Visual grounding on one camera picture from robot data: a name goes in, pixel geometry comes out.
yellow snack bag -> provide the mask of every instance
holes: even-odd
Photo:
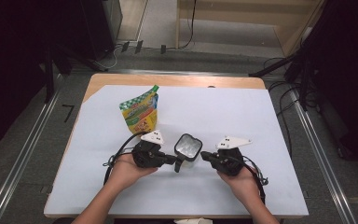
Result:
[[[151,132],[157,123],[158,86],[119,105],[132,133]]]

gray floor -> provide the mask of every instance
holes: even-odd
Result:
[[[158,50],[143,49],[140,53],[134,54],[134,49],[129,49],[123,53],[118,50],[116,52],[117,65],[109,72],[120,69],[141,69],[197,71],[224,73],[223,76],[246,76],[247,73],[262,69],[268,58],[276,56],[273,52],[266,53],[264,57],[256,57],[256,55],[246,55],[246,53],[239,55],[234,52],[228,54],[227,52],[168,51],[166,54],[160,54]],[[101,61],[106,65],[114,62],[113,54]],[[46,218],[43,215],[44,205],[48,198],[48,190],[45,192],[45,189],[51,188],[53,185],[84,92],[90,77],[94,73],[82,64],[74,62],[73,66],[72,74],[65,77],[57,103],[38,139],[31,159],[0,223],[51,223],[53,221],[53,219]],[[275,80],[282,80],[283,72],[284,69],[280,69],[274,71],[274,75],[265,76],[266,86],[269,86]],[[287,86],[280,86],[270,93],[277,111],[279,111],[280,97],[287,89]],[[42,90],[17,118],[5,138],[0,142],[0,187],[17,159],[43,107],[44,97],[45,92]],[[284,105],[288,105],[290,102],[289,96],[283,99]],[[74,111],[66,122],[69,109],[62,105],[74,106]],[[309,113],[324,146],[324,151],[336,172],[338,181],[351,202],[351,209],[358,221],[358,161],[342,160],[337,154],[336,143],[323,118],[312,108]],[[342,223],[296,110],[291,108],[284,115],[292,136],[293,164],[300,186],[303,191],[307,192],[306,203],[310,211],[308,217],[285,220],[284,223]]]

